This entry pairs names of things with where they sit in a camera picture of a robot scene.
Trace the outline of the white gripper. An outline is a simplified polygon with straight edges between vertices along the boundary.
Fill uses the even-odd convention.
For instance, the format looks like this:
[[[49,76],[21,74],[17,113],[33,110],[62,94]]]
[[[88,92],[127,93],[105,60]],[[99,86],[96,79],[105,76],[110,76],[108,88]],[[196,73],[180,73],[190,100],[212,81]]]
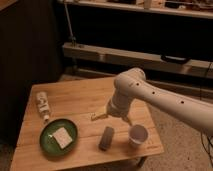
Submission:
[[[132,126],[132,121],[128,117],[126,117],[129,113],[130,106],[131,101],[129,99],[119,100],[111,98],[107,104],[106,112],[108,115],[111,115],[113,117],[122,118],[122,120],[125,121],[129,126]],[[106,119],[108,117],[107,114],[100,114],[100,115],[93,114],[91,116],[91,121]]]

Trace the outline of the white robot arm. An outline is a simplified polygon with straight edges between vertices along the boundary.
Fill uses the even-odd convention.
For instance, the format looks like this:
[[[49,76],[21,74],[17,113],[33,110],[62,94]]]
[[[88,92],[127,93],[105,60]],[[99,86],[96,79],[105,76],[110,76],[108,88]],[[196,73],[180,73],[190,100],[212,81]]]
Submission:
[[[94,112],[91,120],[108,116],[118,117],[131,123],[128,118],[134,99],[145,101],[192,128],[213,136],[213,104],[173,93],[149,84],[140,68],[132,68],[114,79],[115,91],[108,103]]]

